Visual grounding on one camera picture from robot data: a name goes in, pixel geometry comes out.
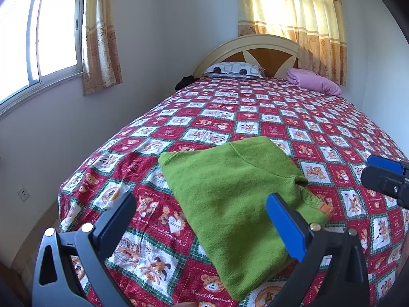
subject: folded pink blanket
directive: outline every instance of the folded pink blanket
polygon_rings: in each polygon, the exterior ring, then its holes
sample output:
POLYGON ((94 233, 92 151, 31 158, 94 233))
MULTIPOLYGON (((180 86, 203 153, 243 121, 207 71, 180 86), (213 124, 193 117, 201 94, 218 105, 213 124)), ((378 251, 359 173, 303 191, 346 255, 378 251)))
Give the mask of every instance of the folded pink blanket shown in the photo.
POLYGON ((310 70, 290 68, 287 70, 287 81, 304 89, 332 96, 341 95, 341 88, 336 83, 310 70))

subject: green garment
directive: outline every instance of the green garment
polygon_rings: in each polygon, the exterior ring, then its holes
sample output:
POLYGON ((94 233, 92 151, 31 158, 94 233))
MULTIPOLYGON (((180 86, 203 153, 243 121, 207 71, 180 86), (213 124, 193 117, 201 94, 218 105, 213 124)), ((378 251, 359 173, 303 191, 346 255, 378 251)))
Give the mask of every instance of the green garment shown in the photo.
POLYGON ((267 215, 273 192, 308 223, 324 225, 324 204, 291 159, 267 137, 206 150, 164 152, 159 164, 224 287, 242 300, 292 260, 267 215))

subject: yellow curtain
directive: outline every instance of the yellow curtain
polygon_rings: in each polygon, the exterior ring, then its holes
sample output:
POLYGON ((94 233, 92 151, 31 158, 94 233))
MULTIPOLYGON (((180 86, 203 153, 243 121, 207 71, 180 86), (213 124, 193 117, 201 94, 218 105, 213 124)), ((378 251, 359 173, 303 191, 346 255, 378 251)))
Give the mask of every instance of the yellow curtain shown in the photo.
POLYGON ((239 36, 273 34, 298 42, 298 67, 337 84, 346 81, 346 41, 340 0, 241 0, 239 36))
POLYGON ((238 35, 272 34, 297 41, 294 0, 241 0, 238 35))
POLYGON ((84 93, 122 83, 111 0, 84 0, 84 93))
POLYGON ((346 83, 346 41, 340 0, 299 0, 299 62, 337 84, 346 83))

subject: wall socket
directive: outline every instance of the wall socket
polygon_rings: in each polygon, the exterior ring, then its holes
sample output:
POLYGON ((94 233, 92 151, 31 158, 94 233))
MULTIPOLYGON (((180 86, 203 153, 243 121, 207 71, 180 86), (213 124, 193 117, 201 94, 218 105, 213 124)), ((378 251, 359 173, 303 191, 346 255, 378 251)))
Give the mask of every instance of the wall socket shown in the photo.
POLYGON ((26 187, 22 187, 18 192, 20 199, 25 202, 31 196, 26 187))

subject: bed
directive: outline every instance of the bed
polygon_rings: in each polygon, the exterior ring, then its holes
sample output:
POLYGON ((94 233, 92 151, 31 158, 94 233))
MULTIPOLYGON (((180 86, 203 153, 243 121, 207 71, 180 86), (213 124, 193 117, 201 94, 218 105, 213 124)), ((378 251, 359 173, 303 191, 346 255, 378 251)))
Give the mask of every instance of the bed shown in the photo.
MULTIPOLYGON (((296 263, 241 302, 223 287, 175 201, 157 159, 163 151, 202 150, 246 137, 268 136, 309 180, 309 189, 334 207, 327 229, 354 227, 367 259, 371 303, 391 289, 407 256, 409 211, 367 190, 360 174, 370 154, 406 157, 394 141, 347 100, 289 85, 298 45, 270 35, 232 40, 211 52, 199 78, 134 120, 96 150, 60 188, 60 231, 94 222, 132 191, 138 209, 106 266, 135 306, 194 301, 200 307, 263 307, 296 263), (265 68, 263 80, 202 77, 215 62, 246 61, 265 68)), ((77 275, 98 303, 77 258, 77 275)), ((330 258, 324 258, 304 304, 313 300, 330 258)))

